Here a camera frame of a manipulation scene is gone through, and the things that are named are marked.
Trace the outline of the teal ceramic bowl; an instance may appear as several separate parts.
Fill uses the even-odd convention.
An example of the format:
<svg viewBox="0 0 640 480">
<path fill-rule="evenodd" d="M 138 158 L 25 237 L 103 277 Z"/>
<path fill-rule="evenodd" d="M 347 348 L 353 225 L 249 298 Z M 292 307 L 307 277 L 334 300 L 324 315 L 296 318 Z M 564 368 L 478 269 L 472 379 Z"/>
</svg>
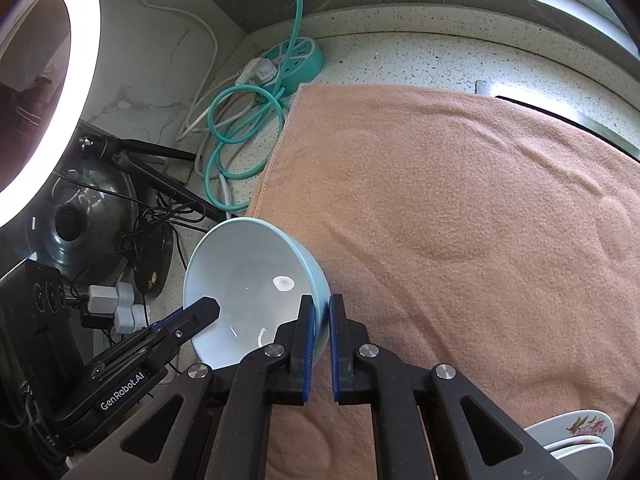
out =
<svg viewBox="0 0 640 480">
<path fill-rule="evenodd" d="M 203 297 L 219 304 L 215 322 L 192 337 L 198 359 L 216 370 L 271 344 L 278 327 L 296 320 L 300 300 L 314 302 L 314 360 L 329 341 L 330 286 L 319 263 L 295 238 L 264 220 L 218 224 L 196 245 L 182 289 L 185 307 Z"/>
</svg>

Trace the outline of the large peony flower plate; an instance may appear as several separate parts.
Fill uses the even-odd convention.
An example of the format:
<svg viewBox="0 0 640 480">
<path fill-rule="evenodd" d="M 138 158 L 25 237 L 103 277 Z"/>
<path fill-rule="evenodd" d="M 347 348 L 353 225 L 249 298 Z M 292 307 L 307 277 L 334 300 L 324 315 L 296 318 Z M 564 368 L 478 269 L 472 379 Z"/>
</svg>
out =
<svg viewBox="0 0 640 480">
<path fill-rule="evenodd" d="M 599 436 L 577 436 L 561 439 L 544 445 L 544 449 L 553 454 L 559 455 L 568 451 L 575 451 L 581 446 L 600 445 L 609 448 L 611 445 Z"/>
</svg>

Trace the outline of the white plate grey leaf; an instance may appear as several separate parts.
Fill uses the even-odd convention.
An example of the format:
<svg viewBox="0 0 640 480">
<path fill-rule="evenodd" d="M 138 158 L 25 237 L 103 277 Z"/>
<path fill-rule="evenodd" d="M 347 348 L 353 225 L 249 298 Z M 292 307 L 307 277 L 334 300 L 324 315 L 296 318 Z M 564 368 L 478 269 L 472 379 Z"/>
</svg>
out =
<svg viewBox="0 0 640 480">
<path fill-rule="evenodd" d="M 575 444 L 551 455 L 579 480 L 605 480 L 614 462 L 613 450 L 605 443 Z"/>
</svg>

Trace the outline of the white power adapter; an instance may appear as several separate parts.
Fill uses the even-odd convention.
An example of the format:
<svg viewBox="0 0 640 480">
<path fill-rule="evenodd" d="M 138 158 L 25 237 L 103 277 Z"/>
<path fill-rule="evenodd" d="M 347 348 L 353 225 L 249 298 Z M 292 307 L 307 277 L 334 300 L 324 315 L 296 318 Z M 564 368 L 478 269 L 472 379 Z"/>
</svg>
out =
<svg viewBox="0 0 640 480">
<path fill-rule="evenodd" d="M 99 328 L 114 328 L 116 334 L 128 336 L 149 326 L 143 304 L 134 302 L 134 288 L 126 282 L 115 286 L 90 285 L 88 320 Z"/>
</svg>

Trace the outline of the steel pot lid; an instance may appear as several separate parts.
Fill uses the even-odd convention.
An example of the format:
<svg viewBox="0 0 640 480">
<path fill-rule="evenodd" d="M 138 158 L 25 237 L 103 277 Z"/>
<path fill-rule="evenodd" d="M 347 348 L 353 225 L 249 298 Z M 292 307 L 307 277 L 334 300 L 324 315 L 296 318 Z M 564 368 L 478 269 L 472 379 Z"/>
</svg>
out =
<svg viewBox="0 0 640 480">
<path fill-rule="evenodd" d="M 70 158 L 29 205 L 28 244 L 36 261 L 76 288 L 111 286 L 127 266 L 125 236 L 137 215 L 130 177 L 94 159 Z"/>
</svg>

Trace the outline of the pink towel mat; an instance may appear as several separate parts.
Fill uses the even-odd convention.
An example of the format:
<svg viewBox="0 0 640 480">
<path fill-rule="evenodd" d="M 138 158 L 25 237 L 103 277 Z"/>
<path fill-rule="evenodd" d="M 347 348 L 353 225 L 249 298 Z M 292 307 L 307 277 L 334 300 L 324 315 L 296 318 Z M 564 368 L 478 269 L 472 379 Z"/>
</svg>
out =
<svg viewBox="0 0 640 480">
<path fill-rule="evenodd" d="M 639 427 L 639 166 L 469 93 L 306 84 L 250 203 L 404 361 L 461 370 L 529 426 Z"/>
</svg>

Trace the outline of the black tripod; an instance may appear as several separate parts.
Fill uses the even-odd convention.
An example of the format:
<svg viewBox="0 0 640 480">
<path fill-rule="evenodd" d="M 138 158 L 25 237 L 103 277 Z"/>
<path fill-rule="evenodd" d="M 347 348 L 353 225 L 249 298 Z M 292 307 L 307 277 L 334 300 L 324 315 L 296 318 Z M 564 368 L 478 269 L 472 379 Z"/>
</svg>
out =
<svg viewBox="0 0 640 480">
<path fill-rule="evenodd" d="M 209 220 L 221 222 L 226 218 L 226 213 L 220 208 L 143 160 L 143 156 L 155 156 L 175 159 L 178 162 L 195 162 L 194 153 L 138 140 L 122 140 L 102 130 L 91 128 L 80 134 L 78 148 L 85 156 L 106 162 L 130 177 L 141 179 L 154 191 L 175 200 L 180 205 L 192 208 Z"/>
</svg>

